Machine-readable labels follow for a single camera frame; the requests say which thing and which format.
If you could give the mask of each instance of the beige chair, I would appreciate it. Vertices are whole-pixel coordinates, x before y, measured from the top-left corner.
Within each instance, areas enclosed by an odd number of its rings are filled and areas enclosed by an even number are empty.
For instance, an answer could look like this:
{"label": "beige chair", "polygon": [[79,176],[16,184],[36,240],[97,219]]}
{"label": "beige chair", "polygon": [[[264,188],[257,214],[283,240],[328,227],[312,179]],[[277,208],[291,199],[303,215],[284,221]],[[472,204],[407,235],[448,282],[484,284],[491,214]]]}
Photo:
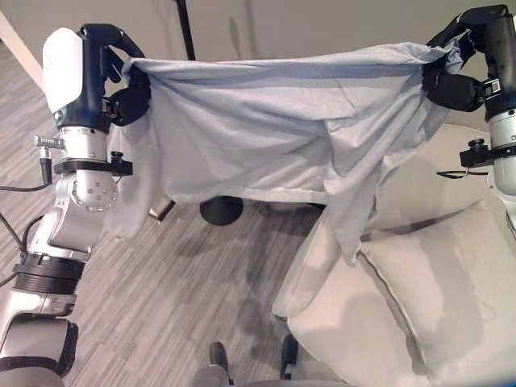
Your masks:
{"label": "beige chair", "polygon": [[356,264],[326,211],[273,306],[299,343],[361,387],[516,379],[516,247],[485,177],[448,180],[488,137],[445,125],[377,193]]}

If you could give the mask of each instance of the pillow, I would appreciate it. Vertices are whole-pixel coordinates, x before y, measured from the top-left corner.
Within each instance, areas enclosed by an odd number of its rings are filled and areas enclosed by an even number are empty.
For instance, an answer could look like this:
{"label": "pillow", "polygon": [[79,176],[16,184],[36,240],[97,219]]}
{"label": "pillow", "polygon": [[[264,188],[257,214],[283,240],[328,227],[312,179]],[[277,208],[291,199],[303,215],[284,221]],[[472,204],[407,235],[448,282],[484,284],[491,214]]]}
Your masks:
{"label": "pillow", "polygon": [[368,229],[386,230],[438,218],[481,200],[488,189],[486,177],[452,180],[436,174],[464,169],[460,166],[459,152],[467,149],[468,141],[478,138],[489,142],[486,132],[442,125],[428,143],[379,186],[377,212]]}
{"label": "pillow", "polygon": [[369,269],[360,257],[351,267],[340,256],[317,297],[289,317],[290,331],[315,359],[353,385],[430,386],[403,317]]}
{"label": "pillow", "polygon": [[290,264],[273,304],[273,314],[278,317],[293,317],[304,310],[339,257],[339,243],[328,214],[325,208]]}
{"label": "pillow", "polygon": [[516,258],[485,202],[364,243],[436,385],[516,381]]}

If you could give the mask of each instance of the gray carpet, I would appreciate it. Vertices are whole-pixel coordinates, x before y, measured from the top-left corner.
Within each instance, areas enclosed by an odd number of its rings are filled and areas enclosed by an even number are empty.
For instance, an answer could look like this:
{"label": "gray carpet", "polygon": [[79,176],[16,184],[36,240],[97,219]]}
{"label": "gray carpet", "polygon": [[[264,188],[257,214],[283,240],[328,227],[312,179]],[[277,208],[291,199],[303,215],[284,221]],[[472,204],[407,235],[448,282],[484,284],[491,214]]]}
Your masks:
{"label": "gray carpet", "polygon": [[[1,43],[0,66],[0,184],[38,185],[32,136],[55,134],[52,116]],[[21,234],[52,194],[0,192],[0,210]],[[80,336],[65,384],[184,386],[207,364],[215,340],[226,345],[237,384],[277,378],[287,329],[271,305],[318,214],[308,206],[248,202],[236,223],[213,227],[197,206],[176,206],[162,223],[150,218],[130,243],[104,230],[70,317]],[[0,248],[3,278],[18,260],[3,227]]]}

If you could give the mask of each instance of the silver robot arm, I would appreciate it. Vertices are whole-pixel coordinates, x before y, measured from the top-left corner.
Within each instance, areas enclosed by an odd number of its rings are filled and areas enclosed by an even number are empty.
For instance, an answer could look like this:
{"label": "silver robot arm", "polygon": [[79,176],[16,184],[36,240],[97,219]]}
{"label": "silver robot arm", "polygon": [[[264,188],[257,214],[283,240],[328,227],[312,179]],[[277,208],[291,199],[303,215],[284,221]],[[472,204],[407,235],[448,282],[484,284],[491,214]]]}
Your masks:
{"label": "silver robot arm", "polygon": [[423,68],[423,88],[434,103],[453,110],[474,111],[485,104],[491,148],[483,139],[469,142],[460,153],[467,169],[486,165],[493,168],[489,188],[505,204],[514,233],[516,225],[516,31],[514,17],[505,5],[474,8],[454,18],[428,45],[444,47],[460,37],[464,63],[475,52],[485,55],[488,79],[446,71],[444,59]]}
{"label": "silver robot arm", "polygon": [[123,62],[109,46],[144,56],[117,27],[87,24],[79,33],[61,28],[44,45],[44,88],[59,136],[36,137],[42,160],[61,152],[54,207],[41,219],[16,281],[0,301],[0,385],[61,387],[72,367],[78,328],[72,313],[82,271],[116,203],[113,176],[132,174],[122,154],[107,155],[110,125],[127,125],[148,108],[148,78],[130,70],[126,89],[107,98],[107,78],[120,81]]}

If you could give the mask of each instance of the wall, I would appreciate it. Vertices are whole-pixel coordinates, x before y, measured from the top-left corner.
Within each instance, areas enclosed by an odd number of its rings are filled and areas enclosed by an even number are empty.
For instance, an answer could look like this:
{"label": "wall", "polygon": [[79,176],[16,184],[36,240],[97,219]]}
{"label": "wall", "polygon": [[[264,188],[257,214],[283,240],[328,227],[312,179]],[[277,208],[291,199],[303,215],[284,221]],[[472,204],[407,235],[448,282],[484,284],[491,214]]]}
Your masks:
{"label": "wall", "polygon": [[[506,3],[514,12],[515,0]],[[375,44],[425,43],[454,15],[499,0],[189,0],[199,60],[313,56]],[[113,23],[156,59],[185,58],[173,0],[0,0],[0,10],[41,62],[58,27]],[[483,58],[468,75],[485,79]],[[485,128],[483,108],[452,112],[448,122]]]}
{"label": "wall", "polygon": [[[376,44],[426,43],[455,15],[500,0],[189,0],[199,60],[314,56]],[[514,13],[514,0],[506,2]],[[465,73],[485,79],[480,55]],[[484,109],[450,123],[485,128]]]}
{"label": "wall", "polygon": [[0,0],[0,10],[40,63],[47,36],[59,27],[76,31],[84,23],[121,27],[148,57],[185,55],[172,0]]}

